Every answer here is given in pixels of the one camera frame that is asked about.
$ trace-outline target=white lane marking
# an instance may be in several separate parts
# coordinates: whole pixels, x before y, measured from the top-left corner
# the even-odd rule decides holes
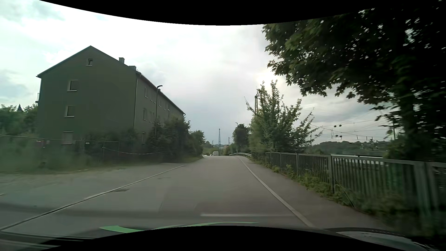
[[[288,204],[284,199],[282,199],[276,192],[274,192],[271,188],[269,188],[269,186],[267,186],[265,184],[265,182],[263,182],[259,177],[257,177],[257,175],[251,171],[251,169],[245,164],[245,162],[242,161],[242,159],[238,158],[243,165],[246,166],[246,168],[251,172],[252,175],[254,175],[254,177],[260,181],[260,183],[262,183],[262,185],[268,189],[268,191],[270,193],[272,193],[272,195],[274,197],[276,197],[284,206],[286,206],[294,215],[296,215],[302,222],[305,223],[305,225],[309,226],[309,227],[315,227],[315,225],[313,225],[305,216],[303,216],[300,212],[298,212],[296,209],[294,209],[290,204]]]
[[[294,214],[210,214],[202,213],[202,217],[290,217]]]
[[[41,213],[41,214],[39,214],[39,215],[37,215],[37,216],[33,216],[33,217],[27,218],[27,219],[25,219],[25,220],[22,220],[22,221],[19,221],[19,222],[16,222],[16,223],[13,223],[13,224],[10,224],[10,225],[7,225],[7,226],[3,226],[3,227],[0,228],[0,231],[5,230],[5,229],[8,229],[8,228],[11,228],[11,227],[13,227],[13,226],[17,226],[17,225],[19,225],[19,224],[22,224],[22,223],[25,223],[25,222],[28,222],[28,221],[31,221],[31,220],[34,220],[34,219],[36,219],[36,218],[45,216],[45,215],[47,215],[47,214],[54,213],[54,212],[56,212],[56,211],[65,209],[65,208],[67,208],[67,207],[71,207],[71,206],[73,206],[73,205],[75,205],[75,204],[78,204],[78,203],[81,203],[81,202],[83,202],[83,201],[86,201],[86,200],[89,200],[89,199],[92,199],[92,198],[96,198],[96,197],[101,196],[101,195],[103,195],[103,194],[106,194],[106,193],[108,193],[108,192],[112,192],[112,191],[115,191],[115,190],[118,190],[118,189],[121,189],[121,188],[125,188],[125,187],[127,187],[127,186],[130,186],[130,185],[133,185],[133,184],[135,184],[135,183],[141,182],[141,181],[143,181],[143,180],[146,180],[146,179],[155,177],[155,176],[157,176],[157,175],[163,174],[163,173],[168,172],[168,171],[171,171],[171,170],[173,170],[173,169],[177,169],[177,168],[179,168],[179,167],[174,167],[174,168],[169,169],[169,170],[167,170],[167,171],[160,172],[160,173],[158,173],[158,174],[152,175],[152,176],[147,177],[147,178],[143,178],[143,179],[141,179],[141,180],[132,182],[132,183],[130,183],[130,184],[127,184],[127,185],[124,185],[124,186],[121,186],[121,187],[118,187],[118,188],[114,188],[114,189],[112,189],[112,190],[108,190],[108,191],[106,191],[106,192],[100,192],[100,193],[98,193],[98,194],[89,196],[89,197],[84,198],[83,200],[77,201],[77,202],[75,202],[75,203],[71,203],[71,204],[68,204],[68,205],[65,205],[65,206],[62,206],[62,207],[53,209],[53,210],[48,211],[48,212],[46,212],[46,213]]]

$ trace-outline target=construction fence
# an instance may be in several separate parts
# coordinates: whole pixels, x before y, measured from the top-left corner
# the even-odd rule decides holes
[[[353,197],[362,202],[383,201],[393,194],[423,222],[446,227],[446,163],[345,155],[251,154],[252,160],[276,166],[279,172],[317,177],[330,184],[333,193],[341,190],[349,195],[354,207],[359,205]]]

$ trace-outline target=forested hill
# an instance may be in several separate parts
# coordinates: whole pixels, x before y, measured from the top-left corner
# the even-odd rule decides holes
[[[384,157],[389,148],[389,141],[369,142],[322,142],[318,145],[308,146],[305,150],[310,154],[347,154],[347,155],[369,155]]]

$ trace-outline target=manhole cover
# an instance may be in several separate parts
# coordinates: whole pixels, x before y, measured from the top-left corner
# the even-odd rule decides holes
[[[127,190],[129,190],[129,188],[121,188],[121,189],[117,189],[117,190],[112,191],[112,192],[125,192]]]

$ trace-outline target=lamp post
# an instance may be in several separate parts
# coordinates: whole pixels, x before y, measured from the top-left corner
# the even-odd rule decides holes
[[[155,103],[155,140],[157,139],[157,124],[158,124],[158,90],[159,87],[162,85],[157,86],[157,101]]]

